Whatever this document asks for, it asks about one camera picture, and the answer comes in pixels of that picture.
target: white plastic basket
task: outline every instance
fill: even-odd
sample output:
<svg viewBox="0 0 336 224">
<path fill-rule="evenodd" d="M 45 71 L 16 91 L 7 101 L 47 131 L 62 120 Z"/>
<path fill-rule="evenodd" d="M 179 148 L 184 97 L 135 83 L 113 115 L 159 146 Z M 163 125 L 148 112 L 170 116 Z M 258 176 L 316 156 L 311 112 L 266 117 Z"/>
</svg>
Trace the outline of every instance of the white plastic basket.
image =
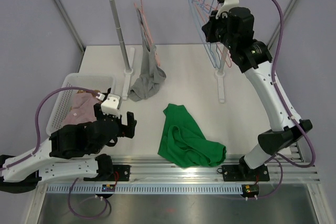
<svg viewBox="0 0 336 224">
<path fill-rule="evenodd" d="M 107 74 L 71 73 L 65 78 L 62 88 L 64 87 L 81 87 L 99 90 L 104 93 L 111 88 L 111 93 L 113 93 L 115 77 Z M 49 136 L 61 128 L 61 123 L 70 112 L 72 99 L 77 92 L 78 90 L 66 90 L 58 94 L 47 125 L 47 134 Z"/>
</svg>

